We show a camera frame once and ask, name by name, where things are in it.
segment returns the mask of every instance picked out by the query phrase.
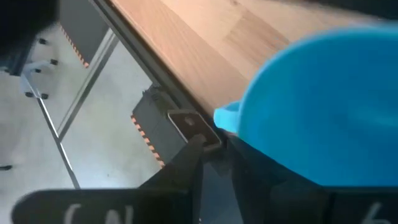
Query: black object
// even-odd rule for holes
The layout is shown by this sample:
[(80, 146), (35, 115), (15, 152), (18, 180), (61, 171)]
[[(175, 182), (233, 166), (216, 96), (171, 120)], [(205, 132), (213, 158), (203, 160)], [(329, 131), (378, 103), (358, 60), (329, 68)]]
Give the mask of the black object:
[(32, 92), (26, 92), (26, 93), (25, 93), (25, 96), (31, 98), (31, 97), (33, 97), (34, 95), (33, 95)]
[(6, 57), (4, 62), (7, 64), (2, 65), (7, 67), (7, 72), (12, 76), (19, 77), (24, 69), (26, 61), (30, 54), (30, 49), (34, 43), (35, 38), (26, 39), (18, 45), (10, 54)]
[(39, 44), (47, 45), (49, 42), (43, 38), (39, 39)]
[(50, 63), (51, 63), (52, 65), (58, 65), (58, 60), (51, 59), (51, 60), (50, 60)]
[(169, 110), (177, 109), (177, 105), (161, 87), (152, 85), (142, 93), (142, 98), (132, 111), (136, 123), (145, 132), (160, 158), (167, 164), (180, 151), (185, 140), (167, 117)]
[(201, 144), (200, 136), (191, 139), (171, 163), (138, 189), (32, 193), (14, 207), (12, 221), (197, 224), (203, 173)]
[(205, 120), (194, 110), (170, 110), (169, 120), (177, 128), (185, 141), (197, 134), (202, 134), (206, 141), (203, 147), (206, 151), (221, 147), (221, 141)]
[(58, 1), (13, 0), (1, 3), (0, 57), (9, 55), (27, 37), (35, 36), (57, 20)]
[(4, 171), (6, 171), (6, 170), (11, 170), (12, 169), (12, 166), (11, 165), (7, 165), (7, 166), (0, 166), (0, 170), (4, 170)]
[(41, 96), (41, 98), (42, 98), (43, 100), (46, 100), (46, 99), (48, 99), (48, 98), (49, 98), (49, 95), (48, 95), (48, 94), (46, 94), (46, 93), (42, 93), (42, 96)]
[[(25, 223), (198, 223), (203, 136), (195, 136), (162, 170), (130, 190), (50, 190), (24, 197), (12, 220)], [(396, 223), (398, 188), (322, 187), (231, 137), (232, 183), (243, 223)], [(236, 223), (231, 215), (225, 223)]]
[(395, 0), (304, 0), (341, 9), (362, 12), (384, 19), (398, 19), (398, 1)]
[(60, 0), (60, 23), (83, 59), (91, 63), (108, 25), (89, 0)]

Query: blue plastic object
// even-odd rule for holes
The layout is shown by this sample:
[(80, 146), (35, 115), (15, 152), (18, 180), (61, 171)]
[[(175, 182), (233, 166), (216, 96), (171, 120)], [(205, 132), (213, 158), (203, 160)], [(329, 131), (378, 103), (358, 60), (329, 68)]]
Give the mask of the blue plastic object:
[(398, 186), (398, 29), (329, 31), (258, 72), (219, 128), (327, 186)]

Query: black chair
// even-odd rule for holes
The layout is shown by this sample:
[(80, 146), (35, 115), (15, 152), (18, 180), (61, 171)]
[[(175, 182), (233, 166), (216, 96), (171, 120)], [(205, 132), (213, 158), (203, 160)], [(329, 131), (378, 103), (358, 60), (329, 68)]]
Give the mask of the black chair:
[(18, 48), (12, 52), (12, 54), (0, 60), (0, 67), (2, 67), (2, 70), (8, 74), (21, 78), (21, 88), (25, 93), (25, 96), (46, 100), (49, 95), (39, 91), (36, 85), (34, 85), (32, 75), (33, 73), (40, 73), (40, 68), (43, 66), (58, 65), (58, 61), (55, 59), (50, 59), (33, 62), (31, 55), (32, 49), (36, 42), (39, 42), (39, 44), (43, 45), (48, 44), (45, 39), (27, 39), (21, 45), (19, 45)]

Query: chair base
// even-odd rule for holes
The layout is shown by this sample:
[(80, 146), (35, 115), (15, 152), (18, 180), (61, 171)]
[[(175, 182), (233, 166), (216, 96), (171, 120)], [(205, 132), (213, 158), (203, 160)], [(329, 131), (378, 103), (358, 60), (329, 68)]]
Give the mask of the chair base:
[(11, 170), (12, 169), (12, 165), (8, 165), (8, 166), (0, 166), (0, 170), (6, 171), (6, 170)]

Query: wooden table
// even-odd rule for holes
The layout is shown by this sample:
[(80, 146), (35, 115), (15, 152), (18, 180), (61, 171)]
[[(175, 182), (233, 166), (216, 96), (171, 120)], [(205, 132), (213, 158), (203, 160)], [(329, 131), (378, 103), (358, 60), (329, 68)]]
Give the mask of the wooden table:
[(366, 20), (268, 0), (111, 2), (209, 114), (240, 99), (257, 69), (291, 42)]

